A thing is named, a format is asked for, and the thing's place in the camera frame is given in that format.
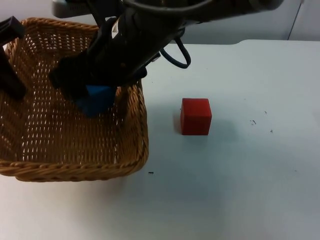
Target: woven basket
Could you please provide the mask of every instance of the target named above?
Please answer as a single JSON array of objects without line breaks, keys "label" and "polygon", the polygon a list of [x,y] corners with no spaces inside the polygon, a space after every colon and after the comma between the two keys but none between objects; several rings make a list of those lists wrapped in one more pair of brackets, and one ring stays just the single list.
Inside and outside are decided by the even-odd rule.
[{"label": "woven basket", "polygon": [[148,158],[141,82],[119,87],[114,107],[86,118],[48,80],[61,57],[85,49],[96,26],[28,18],[6,54],[27,87],[23,101],[0,92],[0,174],[28,182],[93,181],[127,176]]}]

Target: white wall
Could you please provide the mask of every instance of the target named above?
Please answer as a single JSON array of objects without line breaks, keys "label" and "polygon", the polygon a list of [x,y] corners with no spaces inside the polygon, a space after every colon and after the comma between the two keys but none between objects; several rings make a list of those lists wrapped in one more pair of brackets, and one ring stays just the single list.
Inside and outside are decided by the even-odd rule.
[{"label": "white wall", "polygon": [[290,40],[320,41],[320,0],[304,0]]},{"label": "white wall", "polygon": [[[15,16],[19,20],[29,17],[54,18],[51,0],[0,0],[0,19]],[[225,19],[191,26],[183,41],[198,44],[234,44],[245,39],[284,40],[289,36],[300,0],[285,0],[273,11]],[[91,15],[78,16],[69,21],[94,24]]]}]

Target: red block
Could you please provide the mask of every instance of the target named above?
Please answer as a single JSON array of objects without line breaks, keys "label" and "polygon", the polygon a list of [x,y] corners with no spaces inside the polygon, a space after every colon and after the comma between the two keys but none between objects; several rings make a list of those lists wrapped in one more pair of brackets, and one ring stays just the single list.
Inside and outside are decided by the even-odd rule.
[{"label": "red block", "polygon": [[181,107],[182,135],[208,135],[211,109],[207,98],[183,98]]}]

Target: table surface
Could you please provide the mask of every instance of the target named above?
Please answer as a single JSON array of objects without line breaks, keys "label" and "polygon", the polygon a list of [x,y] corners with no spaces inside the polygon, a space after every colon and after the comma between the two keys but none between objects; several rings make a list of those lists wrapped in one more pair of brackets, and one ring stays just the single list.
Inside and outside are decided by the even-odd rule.
[{"label": "table surface", "polygon": [[[146,166],[96,182],[1,176],[0,240],[319,239],[320,42],[186,47],[187,70],[162,57],[143,80]],[[209,99],[209,136],[179,134],[182,98]]]}]

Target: wicker basket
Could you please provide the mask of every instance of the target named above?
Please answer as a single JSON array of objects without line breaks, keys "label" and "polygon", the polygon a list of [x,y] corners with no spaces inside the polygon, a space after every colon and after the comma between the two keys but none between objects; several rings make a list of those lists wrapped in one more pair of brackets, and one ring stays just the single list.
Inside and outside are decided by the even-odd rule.
[{"label": "wicker basket", "polygon": [[96,26],[29,18],[6,54],[27,87],[23,101],[0,92],[0,174],[29,182],[93,181],[126,176],[148,158],[141,82],[119,87],[114,107],[86,118],[48,80],[63,56],[85,49]]}]

